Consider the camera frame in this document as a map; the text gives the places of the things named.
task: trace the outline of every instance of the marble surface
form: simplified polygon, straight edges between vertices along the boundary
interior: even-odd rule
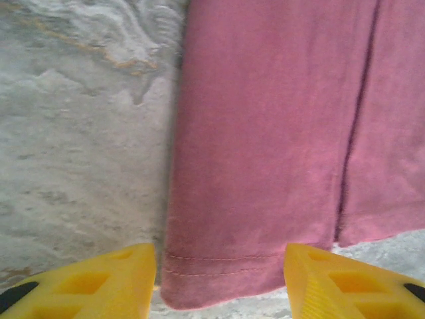
[[[0,290],[132,243],[160,256],[187,2],[0,2]],[[424,243],[334,250],[425,280]],[[165,317],[291,314],[284,289],[195,312],[156,291]]]

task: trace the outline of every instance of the pink fabric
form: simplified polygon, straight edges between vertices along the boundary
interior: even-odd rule
[[[191,1],[161,285],[170,307],[283,286],[287,243],[330,249],[336,235],[348,245],[415,228],[401,214],[425,193],[422,68],[414,72],[425,51],[404,46],[413,37],[422,45],[420,33],[395,47],[393,18],[380,16],[377,31],[394,35],[376,36],[385,48],[365,73],[377,9],[361,0]],[[412,60],[397,60],[402,51]],[[404,155],[392,149],[400,146]],[[380,227],[390,216],[397,222]]]
[[[425,6],[381,1],[339,243],[425,228]]]

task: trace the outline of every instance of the yellow plastic object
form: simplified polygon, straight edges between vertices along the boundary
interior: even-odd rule
[[[404,286],[425,284],[389,270],[289,244],[284,274],[294,319],[425,318],[425,301]]]
[[[153,245],[140,244],[37,274],[16,285],[38,283],[0,319],[144,319],[155,272]]]

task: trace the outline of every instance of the stitching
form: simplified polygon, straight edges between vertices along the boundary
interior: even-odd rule
[[[263,270],[262,268],[249,268],[249,269],[241,269],[235,272],[221,272],[218,274],[181,274],[180,272],[176,272],[176,271],[172,271],[169,269],[163,269],[165,272],[169,272],[171,274],[175,274],[177,276],[181,276],[181,277],[199,277],[199,276],[226,276],[229,274],[239,274],[242,272],[250,272],[250,271],[260,271]]]
[[[236,258],[195,258],[195,257],[180,257],[176,255],[172,255],[171,253],[165,252],[165,254],[174,259],[181,259],[184,261],[240,261],[244,259],[266,259],[266,258],[272,258],[276,256],[280,256],[283,253],[274,253],[270,255],[258,255],[258,256],[241,256]]]

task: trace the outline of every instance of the black rubber tip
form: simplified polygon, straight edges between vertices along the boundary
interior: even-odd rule
[[[16,304],[20,299],[25,297],[32,289],[39,285],[38,282],[32,281],[6,290],[0,294],[0,314]]]
[[[416,297],[421,299],[423,303],[425,303],[425,288],[418,286],[417,284],[404,284],[405,289],[409,290]]]

